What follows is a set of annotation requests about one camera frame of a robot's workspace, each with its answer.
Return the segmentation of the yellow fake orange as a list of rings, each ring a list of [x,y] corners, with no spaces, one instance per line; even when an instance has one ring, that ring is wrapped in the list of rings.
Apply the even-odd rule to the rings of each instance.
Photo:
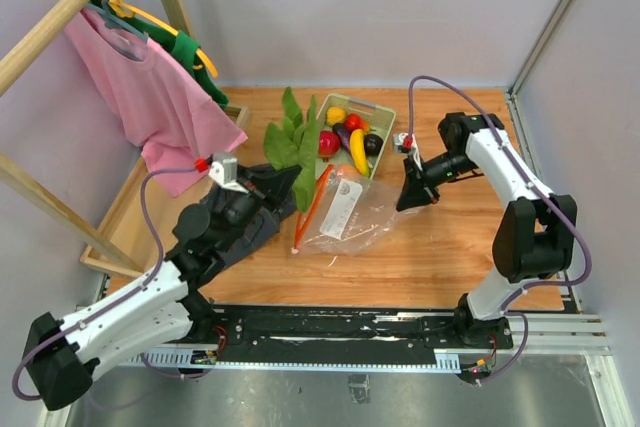
[[[330,107],[326,111],[326,125],[333,127],[335,124],[343,123],[347,117],[346,111],[341,107]]]

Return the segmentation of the clear zip top bag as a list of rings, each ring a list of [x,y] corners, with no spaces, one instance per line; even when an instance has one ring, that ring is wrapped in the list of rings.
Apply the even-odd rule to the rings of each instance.
[[[337,166],[326,167],[316,180],[311,207],[297,217],[294,254],[355,256],[421,211],[397,212],[398,187],[340,174]]]

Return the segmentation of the orange fake peach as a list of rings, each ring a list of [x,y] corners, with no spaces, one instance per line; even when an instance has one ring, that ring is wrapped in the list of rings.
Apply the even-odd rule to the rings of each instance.
[[[341,164],[336,167],[336,171],[340,174],[358,175],[359,171],[350,164]]]

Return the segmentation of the purple fake eggplant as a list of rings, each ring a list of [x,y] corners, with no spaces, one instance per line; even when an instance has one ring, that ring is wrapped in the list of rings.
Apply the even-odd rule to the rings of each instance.
[[[348,153],[351,153],[350,136],[351,132],[343,123],[336,123],[332,126],[332,131],[339,138],[341,147]]]

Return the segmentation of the red fake apple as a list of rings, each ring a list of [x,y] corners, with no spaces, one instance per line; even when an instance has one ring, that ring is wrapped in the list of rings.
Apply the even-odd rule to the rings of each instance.
[[[331,131],[321,131],[318,142],[318,156],[327,162],[341,148],[340,137]]]

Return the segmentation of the green fake leafy vegetable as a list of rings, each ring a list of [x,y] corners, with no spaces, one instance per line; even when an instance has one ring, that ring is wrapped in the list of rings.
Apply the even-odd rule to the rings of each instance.
[[[283,117],[280,123],[270,122],[264,134],[263,151],[276,170],[299,166],[301,171],[293,183],[293,193],[299,212],[307,212],[315,195],[316,158],[321,125],[317,119],[317,102],[311,97],[306,114],[294,97],[291,87],[282,95]]]

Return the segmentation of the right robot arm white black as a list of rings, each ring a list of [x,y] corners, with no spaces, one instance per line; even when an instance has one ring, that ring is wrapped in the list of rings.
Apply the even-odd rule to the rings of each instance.
[[[483,175],[503,207],[492,244],[493,267],[463,295],[445,332],[466,347],[479,346],[507,326],[507,307],[528,287],[566,270],[572,260],[577,204],[541,183],[514,150],[494,114],[447,114],[438,125],[444,153],[425,161],[414,135],[393,138],[404,154],[405,180],[396,203],[399,212],[435,204],[439,186],[464,175]]]

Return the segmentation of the dark fake avocado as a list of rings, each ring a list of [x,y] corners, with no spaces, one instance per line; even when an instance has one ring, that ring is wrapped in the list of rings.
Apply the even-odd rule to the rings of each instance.
[[[365,154],[370,157],[376,157],[380,154],[384,145],[384,140],[374,133],[368,133],[364,136]]]

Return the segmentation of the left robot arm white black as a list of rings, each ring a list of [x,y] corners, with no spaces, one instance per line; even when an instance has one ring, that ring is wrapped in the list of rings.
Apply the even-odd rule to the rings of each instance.
[[[125,287],[60,319],[49,312],[34,319],[12,377],[16,397],[56,411],[125,360],[166,342],[200,343],[212,335],[212,310],[200,288],[225,268],[226,253],[260,214],[282,211],[302,169],[244,167],[235,157],[209,157],[198,167],[224,192],[225,204],[186,206],[173,229],[175,246],[160,249],[154,267]]]

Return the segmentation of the yellow fake banana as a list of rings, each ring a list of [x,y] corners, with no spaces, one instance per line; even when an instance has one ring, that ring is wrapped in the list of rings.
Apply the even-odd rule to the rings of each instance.
[[[365,177],[370,177],[370,167],[367,160],[367,155],[364,150],[364,132],[362,130],[355,130],[351,132],[350,136],[350,146],[351,146],[351,157],[354,163],[355,168],[359,171],[359,173]]]

